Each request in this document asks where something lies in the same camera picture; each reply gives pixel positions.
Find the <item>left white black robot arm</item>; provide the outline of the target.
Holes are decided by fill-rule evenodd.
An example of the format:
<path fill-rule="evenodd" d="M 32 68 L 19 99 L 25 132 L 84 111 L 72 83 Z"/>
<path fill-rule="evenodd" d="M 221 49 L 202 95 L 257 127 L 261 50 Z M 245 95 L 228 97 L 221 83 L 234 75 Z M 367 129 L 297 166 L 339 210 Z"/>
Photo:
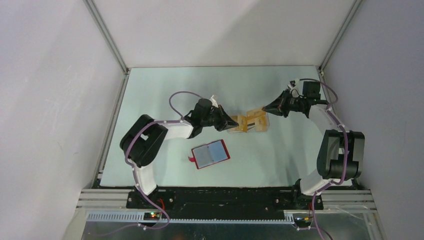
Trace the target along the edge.
<path fill-rule="evenodd" d="M 194 109 L 178 120 L 155 120 L 148 114 L 141 115 L 119 143 L 124 161 L 131 167 L 135 187 L 140 192 L 138 201 L 145 208 L 153 208 L 158 202 L 158 194 L 154 192 L 157 183 L 153 161 L 164 141 L 192 139 L 206 127 L 222 132 L 238 126 L 211 98 L 200 98 Z"/>

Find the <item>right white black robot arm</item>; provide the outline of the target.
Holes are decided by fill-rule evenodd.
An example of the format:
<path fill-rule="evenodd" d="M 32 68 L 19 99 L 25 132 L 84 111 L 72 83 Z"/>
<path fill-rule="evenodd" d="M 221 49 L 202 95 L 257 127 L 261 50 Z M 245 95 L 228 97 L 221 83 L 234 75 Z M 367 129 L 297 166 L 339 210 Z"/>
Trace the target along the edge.
<path fill-rule="evenodd" d="M 333 110 L 333 102 L 321 98 L 322 87 L 331 89 L 317 79 L 292 80 L 275 100 L 262 108 L 284 118 L 291 112 L 302 113 L 322 134 L 315 170 L 296 182 L 299 190 L 290 196 L 291 204 L 297 209 L 308 206 L 311 196 L 357 179 L 363 170 L 365 135 L 342 123 Z"/>

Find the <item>red leather card holder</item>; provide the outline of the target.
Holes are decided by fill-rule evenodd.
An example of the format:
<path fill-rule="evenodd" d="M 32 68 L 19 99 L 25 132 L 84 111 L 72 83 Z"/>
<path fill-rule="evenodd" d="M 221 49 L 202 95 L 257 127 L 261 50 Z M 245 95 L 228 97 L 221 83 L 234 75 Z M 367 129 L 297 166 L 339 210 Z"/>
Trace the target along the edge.
<path fill-rule="evenodd" d="M 188 160 L 198 170 L 229 160 L 230 154 L 223 139 L 199 145 L 191 149 Z"/>

